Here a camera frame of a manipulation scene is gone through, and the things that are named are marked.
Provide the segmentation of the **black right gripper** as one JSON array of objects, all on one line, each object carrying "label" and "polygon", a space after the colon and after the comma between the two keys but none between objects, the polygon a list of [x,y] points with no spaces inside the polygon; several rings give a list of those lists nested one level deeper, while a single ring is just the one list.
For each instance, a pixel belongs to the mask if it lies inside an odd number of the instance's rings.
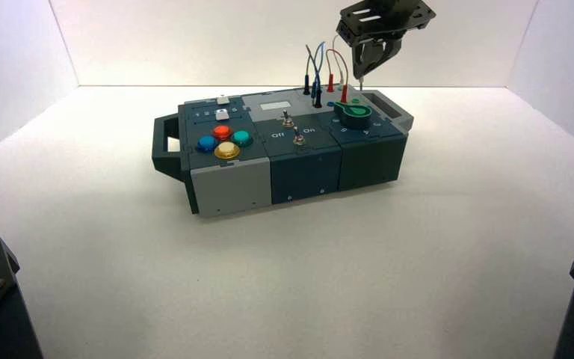
[{"label": "black right gripper", "polygon": [[336,33],[353,47],[354,78],[362,79],[396,56],[401,49],[401,38],[395,37],[423,29],[435,17],[435,11],[418,0],[359,1],[342,9]]}]

